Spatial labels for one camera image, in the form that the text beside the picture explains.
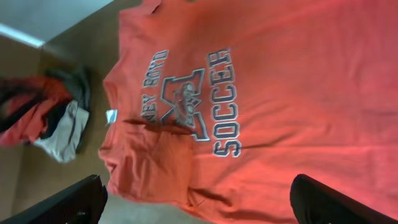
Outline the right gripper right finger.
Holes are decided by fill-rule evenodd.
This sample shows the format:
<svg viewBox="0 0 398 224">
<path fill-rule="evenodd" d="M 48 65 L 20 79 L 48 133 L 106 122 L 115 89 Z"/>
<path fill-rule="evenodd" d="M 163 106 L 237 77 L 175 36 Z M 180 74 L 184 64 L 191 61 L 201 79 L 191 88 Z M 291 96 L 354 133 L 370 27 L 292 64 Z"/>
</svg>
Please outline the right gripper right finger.
<svg viewBox="0 0 398 224">
<path fill-rule="evenodd" d="M 397 224 L 397 220 L 305 174 L 292 182 L 290 205 L 300 224 Z"/>
</svg>

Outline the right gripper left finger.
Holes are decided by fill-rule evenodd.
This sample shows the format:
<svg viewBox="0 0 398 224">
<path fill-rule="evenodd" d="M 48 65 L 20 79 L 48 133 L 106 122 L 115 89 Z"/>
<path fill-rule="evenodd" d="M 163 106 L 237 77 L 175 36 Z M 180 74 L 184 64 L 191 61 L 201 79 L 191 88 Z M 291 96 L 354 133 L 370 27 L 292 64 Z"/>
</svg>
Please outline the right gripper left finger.
<svg viewBox="0 0 398 224">
<path fill-rule="evenodd" d="M 99 175 L 89 175 L 1 224 L 66 224 L 99 222 L 108 192 Z"/>
</svg>

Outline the orange soccer t-shirt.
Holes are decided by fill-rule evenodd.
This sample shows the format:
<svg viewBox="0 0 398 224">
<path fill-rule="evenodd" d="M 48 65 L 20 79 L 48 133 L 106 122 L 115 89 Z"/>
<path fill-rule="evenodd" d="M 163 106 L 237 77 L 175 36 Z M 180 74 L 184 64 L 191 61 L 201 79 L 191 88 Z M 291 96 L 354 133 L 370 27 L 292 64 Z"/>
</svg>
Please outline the orange soccer t-shirt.
<svg viewBox="0 0 398 224">
<path fill-rule="evenodd" d="M 299 174 L 397 218 L 397 1 L 143 1 L 104 79 L 108 191 L 295 223 Z"/>
</svg>

